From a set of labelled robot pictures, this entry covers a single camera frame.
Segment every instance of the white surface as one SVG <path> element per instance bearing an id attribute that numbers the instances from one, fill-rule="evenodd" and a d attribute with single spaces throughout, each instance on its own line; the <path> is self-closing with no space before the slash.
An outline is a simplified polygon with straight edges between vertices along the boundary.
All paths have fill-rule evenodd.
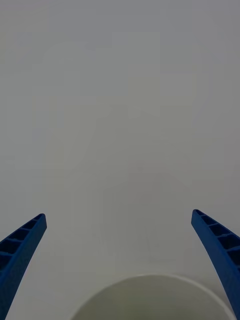
<path id="1" fill-rule="evenodd" d="M 73 320 L 235 320 L 224 302 L 182 276 L 130 278 L 92 297 Z"/>
<path id="2" fill-rule="evenodd" d="M 7 319 L 68 320 L 103 286 L 224 292 L 194 208 L 240 234 L 238 0 L 1 0 L 0 236 L 48 229 Z"/>

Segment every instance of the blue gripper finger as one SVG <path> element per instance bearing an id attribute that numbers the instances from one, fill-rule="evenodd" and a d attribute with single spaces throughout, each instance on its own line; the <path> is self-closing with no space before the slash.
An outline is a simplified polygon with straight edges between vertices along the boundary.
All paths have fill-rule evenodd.
<path id="1" fill-rule="evenodd" d="M 199 210 L 191 224 L 221 280 L 237 320 L 240 320 L 240 238 Z"/>
<path id="2" fill-rule="evenodd" d="M 0 320 L 5 320 L 46 229 L 46 217 L 41 213 L 0 242 Z"/>

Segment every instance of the round white container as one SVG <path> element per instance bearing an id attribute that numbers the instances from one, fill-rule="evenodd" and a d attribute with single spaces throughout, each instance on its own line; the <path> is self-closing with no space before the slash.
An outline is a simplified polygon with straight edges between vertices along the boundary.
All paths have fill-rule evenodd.
<path id="1" fill-rule="evenodd" d="M 235 320 L 213 292 L 177 275 L 143 275 L 105 288 L 73 320 Z"/>

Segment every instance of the white bowl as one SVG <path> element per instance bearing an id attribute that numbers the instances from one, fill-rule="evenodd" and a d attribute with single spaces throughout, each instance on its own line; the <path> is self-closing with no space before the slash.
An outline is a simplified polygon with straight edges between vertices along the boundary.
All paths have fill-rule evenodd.
<path id="1" fill-rule="evenodd" d="M 236 320 L 201 284 L 178 275 L 142 275 L 113 284 L 85 303 L 73 320 Z"/>

